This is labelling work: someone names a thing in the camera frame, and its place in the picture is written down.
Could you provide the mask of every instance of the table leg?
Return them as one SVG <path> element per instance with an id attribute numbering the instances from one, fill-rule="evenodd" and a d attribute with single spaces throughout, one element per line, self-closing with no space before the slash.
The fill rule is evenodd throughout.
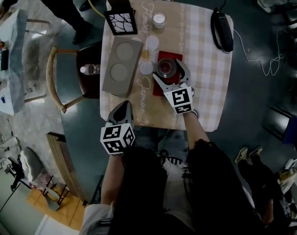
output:
<path id="1" fill-rule="evenodd" d="M 44 34 L 44 33 L 38 32 L 38 31 L 28 30 L 28 29 L 26 29 L 25 32 L 27 32 L 27 33 L 39 34 L 39 35 L 42 35 L 42 36 L 45 36 L 45 35 L 46 35 L 46 33 Z"/>
<path id="2" fill-rule="evenodd" d="M 84 97 L 83 95 L 80 96 L 79 98 L 77 98 L 77 99 L 71 101 L 70 103 L 65 104 L 65 108 L 67 109 L 67 108 L 71 107 L 72 105 L 75 105 L 76 103 L 80 102 L 80 101 L 83 100 L 84 98 L 85 98 L 85 97 Z"/>
<path id="3" fill-rule="evenodd" d="M 28 99 L 24 100 L 24 102 L 25 103 L 31 102 L 31 101 L 34 101 L 34 100 L 37 100 L 37 99 L 41 99 L 41 98 L 44 98 L 44 97 L 46 97 L 46 94 L 43 95 L 43 96 L 36 96 L 36 97 L 33 97 L 33 98 L 28 98 Z"/>
<path id="4" fill-rule="evenodd" d="M 31 22 L 31 23 L 42 23 L 42 24 L 50 24 L 49 21 L 38 20 L 38 19 L 28 19 L 27 22 Z"/>

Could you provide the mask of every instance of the red coaster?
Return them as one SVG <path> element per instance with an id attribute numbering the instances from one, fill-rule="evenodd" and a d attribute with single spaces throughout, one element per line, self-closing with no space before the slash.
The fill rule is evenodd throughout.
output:
<path id="1" fill-rule="evenodd" d="M 172 60 L 179 59 L 180 61 L 183 60 L 183 55 L 181 54 L 176 54 L 176 53 L 171 53 L 167 51 L 162 51 L 160 50 L 158 53 L 158 61 L 163 59 L 163 58 L 170 58 Z M 165 84 L 178 84 L 180 80 L 180 71 L 177 69 L 177 72 L 173 77 L 170 78 L 161 78 L 161 80 Z M 164 96 L 162 88 L 159 86 L 159 84 L 154 80 L 154 89 L 153 89 L 153 95 L 154 96 Z"/>

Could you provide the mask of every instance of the dark floor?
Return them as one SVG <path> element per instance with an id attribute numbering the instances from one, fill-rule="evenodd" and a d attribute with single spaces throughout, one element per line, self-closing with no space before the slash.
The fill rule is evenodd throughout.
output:
<path id="1" fill-rule="evenodd" d="M 221 6 L 224 0 L 176 1 L 214 9 Z M 74 0 L 74 3 L 79 6 L 82 0 Z M 104 1 L 99 7 L 104 11 Z M 280 22 L 280 15 L 266 14 L 257 6 L 256 0 L 228 0 L 223 12 L 232 17 L 234 29 L 241 35 L 245 48 L 251 50 L 250 57 L 265 60 L 267 70 L 267 60 L 277 55 L 275 33 L 279 27 L 275 24 Z M 82 16 L 95 26 L 93 35 L 80 46 L 73 46 L 71 41 L 74 30 L 65 23 L 59 35 L 59 48 L 78 49 L 102 40 L 104 20 L 92 10 L 82 13 Z M 285 38 L 287 36 L 281 31 L 280 42 L 284 42 Z M 64 103 L 80 96 L 74 65 L 74 57 L 71 55 L 62 54 L 57 58 L 58 94 Z M 273 63 L 273 67 L 275 70 L 277 63 Z M 287 63 L 284 71 L 289 68 L 290 65 Z M 208 133 L 209 138 L 217 143 L 232 161 L 244 145 L 249 148 L 262 145 L 262 161 L 274 172 L 282 169 L 289 158 L 297 157 L 297 153 L 291 147 L 283 146 L 262 128 L 268 118 L 268 108 L 272 105 L 281 106 L 297 115 L 297 107 L 294 107 L 293 102 L 291 104 L 286 90 L 289 82 L 285 73 L 279 72 L 275 77 L 266 77 L 257 62 L 246 61 L 238 36 L 234 36 L 232 66 L 224 110 L 218 129 Z M 100 128 L 104 126 L 104 120 L 99 115 L 99 101 L 86 99 L 79 102 L 62 115 L 62 121 L 79 181 L 83 190 L 92 197 L 98 178 L 107 164 L 107 154 L 99 142 Z"/>

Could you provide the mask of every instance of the beige tablecloth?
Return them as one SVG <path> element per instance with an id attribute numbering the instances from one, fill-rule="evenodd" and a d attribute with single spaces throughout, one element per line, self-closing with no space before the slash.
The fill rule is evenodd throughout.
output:
<path id="1" fill-rule="evenodd" d="M 200 112 L 199 121 L 205 131 L 218 128 L 226 98 L 232 52 L 225 54 L 214 45 L 210 17 L 212 10 L 177 2 L 131 0 L 136 10 L 138 35 L 125 37 L 142 41 L 144 48 L 138 64 L 131 94 L 121 98 L 101 90 L 111 46 L 114 42 L 107 22 L 103 35 L 100 73 L 100 115 L 107 120 L 110 111 L 129 100 L 133 107 L 135 125 L 185 130 L 182 115 L 176 116 L 165 97 L 154 96 L 153 68 L 158 51 L 183 55 L 191 71 L 191 86 L 195 89 L 193 105 Z M 153 27 L 152 15 L 167 16 L 162 30 Z M 227 16 L 233 32 L 233 21 Z"/>

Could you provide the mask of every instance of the hand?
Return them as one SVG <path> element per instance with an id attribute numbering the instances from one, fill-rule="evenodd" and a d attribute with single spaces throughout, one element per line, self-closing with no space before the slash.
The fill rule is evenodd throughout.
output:
<path id="1" fill-rule="evenodd" d="M 9 8 L 6 8 L 4 6 L 0 6 L 0 20 L 3 18 L 3 16 L 7 13 L 7 11 L 9 10 Z"/>

